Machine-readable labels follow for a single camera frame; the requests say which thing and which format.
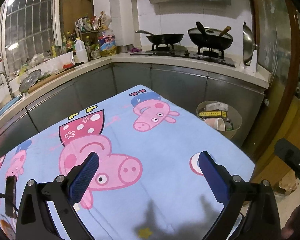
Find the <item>cutting board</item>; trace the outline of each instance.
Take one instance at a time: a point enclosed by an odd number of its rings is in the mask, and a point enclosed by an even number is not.
[[[70,73],[71,71],[74,71],[75,68],[71,68],[68,70],[64,70],[62,72],[56,73],[56,74],[52,74],[51,76],[45,78],[44,80],[41,80],[40,82],[38,82],[37,84],[34,84],[32,87],[29,88],[28,93],[31,94],[33,91],[37,90],[38,88],[44,86],[45,84],[51,82],[52,80],[55,80],[56,78],[59,78],[65,74]]]

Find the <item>trash can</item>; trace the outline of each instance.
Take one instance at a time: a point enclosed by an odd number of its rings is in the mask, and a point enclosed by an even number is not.
[[[197,106],[197,116],[199,117],[199,111],[203,108],[206,108],[206,105],[211,103],[216,103],[216,102],[219,101],[204,101],[200,103]],[[218,131],[218,132],[221,133],[226,138],[231,139],[235,135],[237,130],[240,128],[240,126],[242,125],[242,117],[237,110],[235,110],[232,106],[228,105],[228,118],[232,121],[234,129],[232,131]]]

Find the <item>blue cap print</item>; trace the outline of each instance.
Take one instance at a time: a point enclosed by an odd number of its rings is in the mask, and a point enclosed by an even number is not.
[[[30,147],[31,143],[31,140],[26,140],[23,143],[19,144],[16,153],[20,152],[21,150],[27,150]]]
[[[137,96],[134,96],[131,100],[131,104],[133,107],[135,107],[137,104],[150,100],[150,99],[156,99],[161,100],[161,96],[158,95],[156,92],[144,92],[142,94],[138,94]]]

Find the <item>white countertop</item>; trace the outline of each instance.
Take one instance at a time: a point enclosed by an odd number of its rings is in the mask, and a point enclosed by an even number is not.
[[[43,96],[44,94],[48,93],[54,88],[70,81],[71,79],[77,76],[80,76],[86,72],[89,72],[91,70],[94,70],[98,67],[102,67],[110,63],[148,63],[148,64],[173,65],[173,66],[194,68],[198,70],[204,70],[208,72],[218,73],[229,77],[237,78],[252,83],[254,85],[263,87],[265,89],[267,89],[269,86],[268,81],[270,78],[270,73],[261,66],[258,66],[257,72],[253,73],[249,69],[244,69],[242,64],[236,62],[235,62],[236,67],[234,68],[234,67],[229,67],[217,63],[212,63],[212,62],[179,58],[179,57],[131,56],[130,53],[117,54],[110,57],[95,59],[90,61],[89,63],[81,65],[78,68],[76,68],[76,70],[71,71],[68,74],[65,74],[47,83],[46,85],[42,86],[41,88],[37,89],[36,91],[22,98],[20,101],[18,101],[16,104],[10,107],[4,114],[0,116],[0,129],[15,114],[17,114],[19,111],[24,109],[33,101],[37,100],[39,97]]]

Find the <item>white plastic jug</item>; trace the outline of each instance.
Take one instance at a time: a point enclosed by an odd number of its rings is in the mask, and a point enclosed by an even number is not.
[[[88,55],[86,48],[84,46],[84,42],[80,40],[80,38],[77,38],[77,41],[75,42],[75,52],[78,57],[78,63],[83,62],[83,63],[88,63]]]

